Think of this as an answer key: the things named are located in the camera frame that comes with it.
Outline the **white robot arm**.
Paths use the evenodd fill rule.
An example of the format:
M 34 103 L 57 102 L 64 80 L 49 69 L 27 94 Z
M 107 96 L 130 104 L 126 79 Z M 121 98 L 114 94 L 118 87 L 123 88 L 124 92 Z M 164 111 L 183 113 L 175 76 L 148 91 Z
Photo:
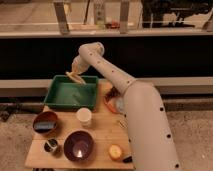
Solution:
M 72 69 L 85 72 L 93 66 L 123 96 L 128 138 L 135 171 L 181 171 L 160 93 L 103 58 L 100 42 L 81 45 Z

